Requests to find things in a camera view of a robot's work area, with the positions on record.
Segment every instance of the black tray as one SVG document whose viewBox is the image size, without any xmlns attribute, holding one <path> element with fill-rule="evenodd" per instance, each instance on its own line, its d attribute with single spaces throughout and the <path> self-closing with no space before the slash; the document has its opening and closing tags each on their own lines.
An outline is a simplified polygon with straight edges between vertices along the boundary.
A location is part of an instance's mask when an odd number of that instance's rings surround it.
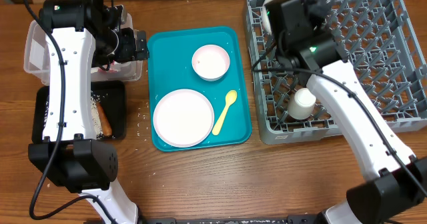
<svg viewBox="0 0 427 224">
<path fill-rule="evenodd" d="M 98 140 L 123 139 L 126 136 L 126 90 L 121 81 L 101 81 L 91 83 L 91 94 L 99 99 L 105 116 L 113 131 L 112 137 L 100 137 Z M 42 87 L 37 92 L 31 140 L 34 144 L 42 142 L 45 114 L 49 96 L 49 87 Z"/>
</svg>

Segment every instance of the spoon handle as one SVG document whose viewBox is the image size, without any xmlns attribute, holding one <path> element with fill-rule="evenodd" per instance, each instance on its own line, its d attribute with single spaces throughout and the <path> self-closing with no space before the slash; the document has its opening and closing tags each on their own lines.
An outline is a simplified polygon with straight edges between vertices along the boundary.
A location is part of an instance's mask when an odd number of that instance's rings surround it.
<svg viewBox="0 0 427 224">
<path fill-rule="evenodd" d="M 221 128 L 222 128 L 222 124 L 224 124 L 224 119 L 226 118 L 228 109 L 230 108 L 230 105 L 226 105 L 224 107 L 224 110 L 222 110 L 222 113 L 220 115 L 220 118 L 218 118 L 218 120 L 216 121 L 215 126 L 213 126 L 212 129 L 212 134 L 213 135 L 218 135 L 220 134 Z"/>
</svg>

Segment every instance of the clear plastic bin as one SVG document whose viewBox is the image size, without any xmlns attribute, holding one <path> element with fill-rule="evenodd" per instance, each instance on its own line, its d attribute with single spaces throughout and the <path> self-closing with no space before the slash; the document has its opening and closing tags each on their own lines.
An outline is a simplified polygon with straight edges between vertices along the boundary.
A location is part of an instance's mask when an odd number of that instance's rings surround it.
<svg viewBox="0 0 427 224">
<path fill-rule="evenodd" d="M 121 28 L 131 27 L 132 17 L 127 14 L 127 22 Z M 42 84 L 49 85 L 50 58 L 46 44 L 46 34 L 40 26 L 32 21 L 27 35 L 24 54 L 24 70 L 40 78 Z M 112 64 L 109 71 L 98 67 L 91 69 L 91 81 L 137 81 L 141 78 L 142 61 Z"/>
</svg>

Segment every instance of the white bowl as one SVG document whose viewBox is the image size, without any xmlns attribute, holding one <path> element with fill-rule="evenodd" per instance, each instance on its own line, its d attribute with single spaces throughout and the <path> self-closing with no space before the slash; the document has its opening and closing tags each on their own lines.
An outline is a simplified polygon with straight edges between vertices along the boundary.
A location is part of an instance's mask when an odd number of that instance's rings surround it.
<svg viewBox="0 0 427 224">
<path fill-rule="evenodd" d="M 230 56 L 217 45 L 204 45 L 193 54 L 194 71 L 206 81 L 217 81 L 230 68 Z"/>
</svg>

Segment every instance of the white plate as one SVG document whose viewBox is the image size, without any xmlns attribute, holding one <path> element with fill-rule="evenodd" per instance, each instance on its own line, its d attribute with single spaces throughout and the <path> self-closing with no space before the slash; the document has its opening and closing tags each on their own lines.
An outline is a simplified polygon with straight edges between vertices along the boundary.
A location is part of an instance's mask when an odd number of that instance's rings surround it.
<svg viewBox="0 0 427 224">
<path fill-rule="evenodd" d="M 214 126 L 214 108 L 201 93 L 180 89 L 164 96 L 155 106 L 155 132 L 173 147 L 201 143 Z"/>
</svg>

